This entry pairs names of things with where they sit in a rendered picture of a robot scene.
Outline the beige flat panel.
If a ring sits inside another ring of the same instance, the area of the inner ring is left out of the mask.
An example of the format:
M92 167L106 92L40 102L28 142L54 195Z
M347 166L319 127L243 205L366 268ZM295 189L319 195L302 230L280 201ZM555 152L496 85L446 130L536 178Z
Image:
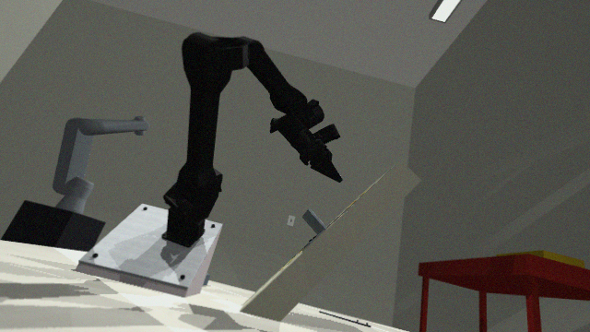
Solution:
M240 313L281 322L420 181L399 161L257 290Z

